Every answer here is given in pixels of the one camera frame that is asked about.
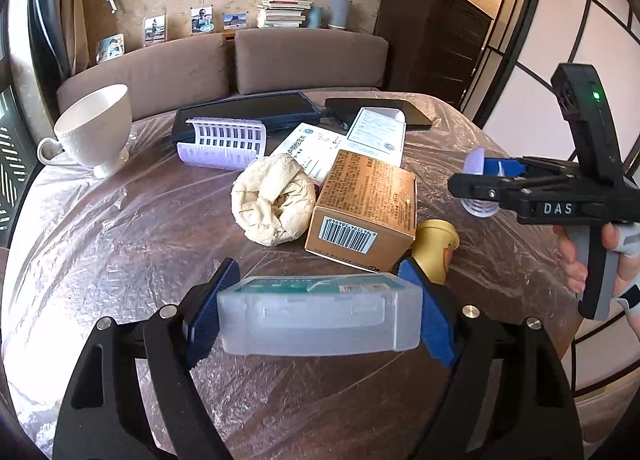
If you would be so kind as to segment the person right hand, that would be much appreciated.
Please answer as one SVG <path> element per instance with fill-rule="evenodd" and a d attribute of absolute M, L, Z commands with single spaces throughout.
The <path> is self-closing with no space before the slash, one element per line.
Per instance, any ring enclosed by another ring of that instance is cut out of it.
<path fill-rule="evenodd" d="M 620 297 L 628 291 L 631 285 L 636 283 L 636 278 L 639 275 L 639 254 L 623 251 L 623 244 L 620 242 L 623 229 L 623 226 L 608 223 L 602 227 L 601 232 L 602 245 L 609 251 L 620 254 L 614 288 L 616 297 Z M 568 238 L 565 229 L 562 226 L 555 226 L 553 232 L 558 236 L 558 248 L 562 255 L 562 269 L 566 277 L 566 287 L 578 295 L 586 287 L 587 266 L 577 260 L 577 248 Z"/>

